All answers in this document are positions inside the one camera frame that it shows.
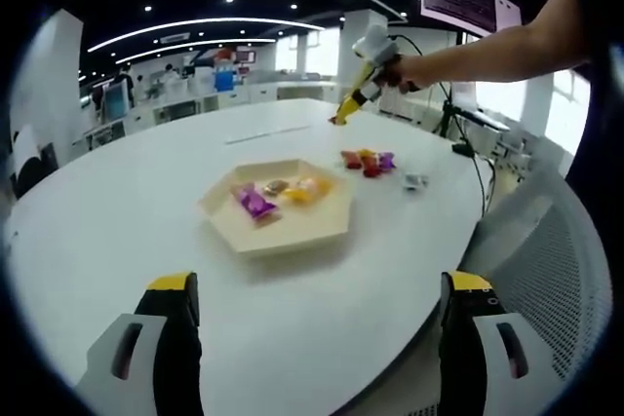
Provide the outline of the person's right hand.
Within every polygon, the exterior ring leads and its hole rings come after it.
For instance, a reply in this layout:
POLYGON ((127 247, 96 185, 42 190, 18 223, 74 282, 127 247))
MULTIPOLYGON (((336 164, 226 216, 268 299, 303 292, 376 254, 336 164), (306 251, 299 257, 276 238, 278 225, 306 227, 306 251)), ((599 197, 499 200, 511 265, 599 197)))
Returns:
POLYGON ((395 55, 384 66, 385 84, 396 88, 401 94, 415 93, 429 87, 422 57, 395 55))

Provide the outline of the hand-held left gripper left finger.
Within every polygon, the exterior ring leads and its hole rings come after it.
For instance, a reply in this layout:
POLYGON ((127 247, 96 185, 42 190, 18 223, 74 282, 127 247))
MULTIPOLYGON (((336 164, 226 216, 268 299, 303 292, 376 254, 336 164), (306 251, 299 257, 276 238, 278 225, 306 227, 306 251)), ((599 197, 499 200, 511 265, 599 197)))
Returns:
POLYGON ((197 275, 160 277, 87 353, 77 394, 95 415, 201 415, 197 275))

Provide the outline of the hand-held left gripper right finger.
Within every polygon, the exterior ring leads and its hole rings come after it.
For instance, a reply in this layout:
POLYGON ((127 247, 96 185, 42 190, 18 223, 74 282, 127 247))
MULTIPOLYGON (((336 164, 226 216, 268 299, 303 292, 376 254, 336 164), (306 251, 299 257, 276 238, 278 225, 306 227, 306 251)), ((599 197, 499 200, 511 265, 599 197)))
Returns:
POLYGON ((440 415, 546 415, 563 389, 548 344, 492 285, 442 273, 440 415))

